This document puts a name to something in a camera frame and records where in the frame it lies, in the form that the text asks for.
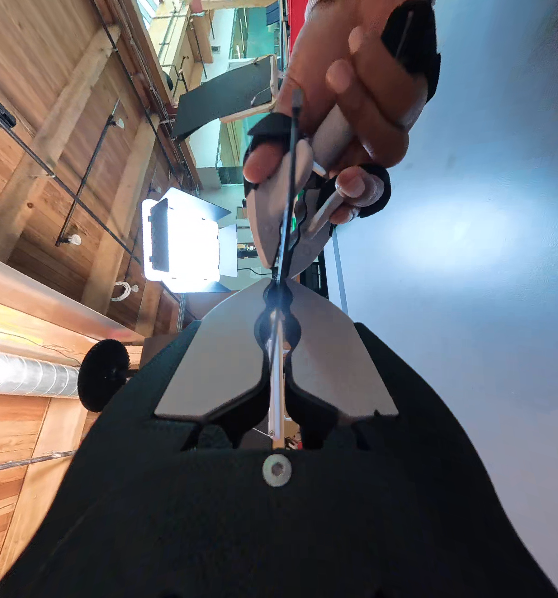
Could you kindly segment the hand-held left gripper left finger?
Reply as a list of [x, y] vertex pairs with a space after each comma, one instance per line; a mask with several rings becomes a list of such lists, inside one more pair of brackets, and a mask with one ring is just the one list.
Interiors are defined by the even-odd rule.
[[234, 293], [202, 318], [155, 414], [213, 418], [242, 404], [270, 381], [269, 358], [255, 335], [269, 279]]

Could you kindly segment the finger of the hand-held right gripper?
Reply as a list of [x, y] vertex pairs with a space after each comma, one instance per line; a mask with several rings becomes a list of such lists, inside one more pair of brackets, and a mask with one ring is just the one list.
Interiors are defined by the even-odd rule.
[[333, 225], [327, 221], [315, 236], [309, 237], [307, 229], [315, 214], [334, 193], [333, 187], [305, 189], [296, 200], [293, 216], [295, 229], [290, 235], [291, 264], [289, 277], [294, 278], [307, 269], [319, 256], [333, 232]]
[[[301, 139], [296, 145], [295, 194], [311, 177], [314, 155], [310, 143]], [[281, 224], [288, 202], [291, 154], [287, 153], [274, 175], [257, 184], [246, 197], [247, 215], [253, 241], [263, 267], [273, 268], [281, 239]]]

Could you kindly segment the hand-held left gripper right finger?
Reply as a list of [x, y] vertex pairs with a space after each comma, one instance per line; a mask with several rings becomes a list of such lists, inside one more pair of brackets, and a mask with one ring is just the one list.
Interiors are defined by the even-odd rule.
[[300, 326], [288, 375], [295, 391], [346, 418], [397, 417], [395, 402], [349, 316], [298, 282], [289, 280], [287, 286], [293, 296], [290, 313]]

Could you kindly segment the black plate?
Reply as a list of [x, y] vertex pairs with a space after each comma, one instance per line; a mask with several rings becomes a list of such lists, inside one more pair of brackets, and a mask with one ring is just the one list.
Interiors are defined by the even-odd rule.
[[300, 141], [300, 115], [303, 105], [303, 92], [297, 87], [291, 96], [291, 129], [290, 129], [290, 157], [289, 157], [289, 177], [287, 187], [287, 200], [283, 213], [281, 227], [281, 240], [278, 247], [278, 270], [276, 285], [277, 288], [283, 288], [289, 277], [291, 265], [290, 237], [292, 232], [293, 208], [297, 198], [296, 174], [297, 174], [297, 146]]

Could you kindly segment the person's right hand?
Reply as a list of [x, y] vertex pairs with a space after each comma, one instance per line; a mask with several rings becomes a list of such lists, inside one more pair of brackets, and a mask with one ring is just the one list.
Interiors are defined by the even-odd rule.
[[381, 34], [402, 1], [310, 1], [275, 112], [290, 116], [303, 93], [300, 129], [314, 136], [339, 106], [354, 138], [330, 166], [343, 203], [330, 221], [341, 225], [381, 210], [386, 183], [363, 165], [392, 168], [405, 157], [409, 131], [426, 103], [423, 74], [410, 74], [387, 51]]

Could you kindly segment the studio softbox light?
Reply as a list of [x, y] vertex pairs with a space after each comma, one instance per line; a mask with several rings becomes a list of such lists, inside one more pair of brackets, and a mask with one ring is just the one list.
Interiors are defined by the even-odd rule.
[[141, 203], [143, 270], [171, 294], [230, 292], [221, 277], [238, 276], [237, 225], [229, 211], [178, 188]]

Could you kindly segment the black board with wooden rim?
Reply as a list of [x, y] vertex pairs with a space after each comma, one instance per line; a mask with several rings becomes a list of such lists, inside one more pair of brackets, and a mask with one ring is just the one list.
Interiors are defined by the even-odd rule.
[[208, 79], [178, 99], [171, 138], [182, 142], [215, 120], [231, 122], [270, 111], [279, 91], [277, 57], [257, 57]]

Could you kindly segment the silver ventilation duct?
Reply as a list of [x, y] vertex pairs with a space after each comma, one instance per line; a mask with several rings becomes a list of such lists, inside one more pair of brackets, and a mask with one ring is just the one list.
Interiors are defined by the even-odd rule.
[[79, 398], [77, 367], [0, 353], [0, 395]]

